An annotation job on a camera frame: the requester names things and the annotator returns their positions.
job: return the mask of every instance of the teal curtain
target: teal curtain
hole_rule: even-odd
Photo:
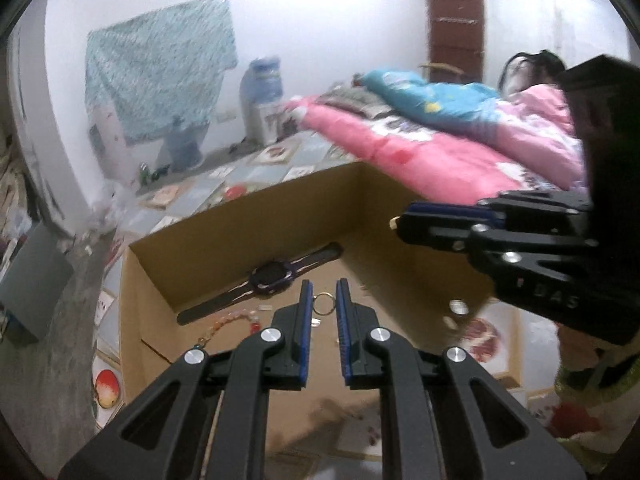
[[[209,124],[238,64],[228,0],[193,0],[89,33],[85,104],[113,103],[128,144]]]

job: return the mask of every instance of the yellow patch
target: yellow patch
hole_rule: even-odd
[[[428,114],[433,114],[442,110],[442,106],[439,103],[425,103],[424,111]]]

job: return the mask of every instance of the screw head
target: screw head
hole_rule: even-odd
[[[192,348],[184,355],[184,360],[190,365],[197,365],[204,361],[204,352],[199,348]]]
[[[466,316],[469,313],[469,307],[462,300],[449,301],[449,309],[458,316]]]
[[[391,332],[386,328],[374,328],[371,332],[369,332],[371,338],[375,341],[385,342],[391,337]]]
[[[262,332],[260,332],[260,338],[267,343],[275,343],[278,339],[282,337],[282,332],[277,328],[265,328]]]
[[[489,230],[489,226],[486,224],[473,224],[471,230],[476,233],[484,233]]]
[[[447,358],[455,363],[461,363],[466,359],[466,352],[457,346],[453,346],[447,350]]]
[[[522,256],[513,251],[508,251],[502,255],[502,260],[508,264],[517,264],[521,259]]]

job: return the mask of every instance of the watch strap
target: watch strap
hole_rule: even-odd
[[[192,306],[187,310],[183,310],[178,314],[178,325],[187,325],[193,323],[203,317],[214,314],[215,312],[222,310],[228,306],[238,303],[242,300],[247,300],[254,295],[254,289],[249,282],[241,283],[241,285],[235,286],[231,290],[219,294],[215,298],[204,301],[201,304]]]
[[[296,271],[296,276],[301,276],[305,272],[309,272],[322,264],[337,260],[342,256],[342,252],[342,246],[338,242],[331,242],[317,251],[293,260],[290,264]]]

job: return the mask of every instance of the power outlet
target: power outlet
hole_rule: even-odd
[[[216,112],[216,122],[218,124],[228,123],[238,118],[238,110],[236,108],[227,108]]]

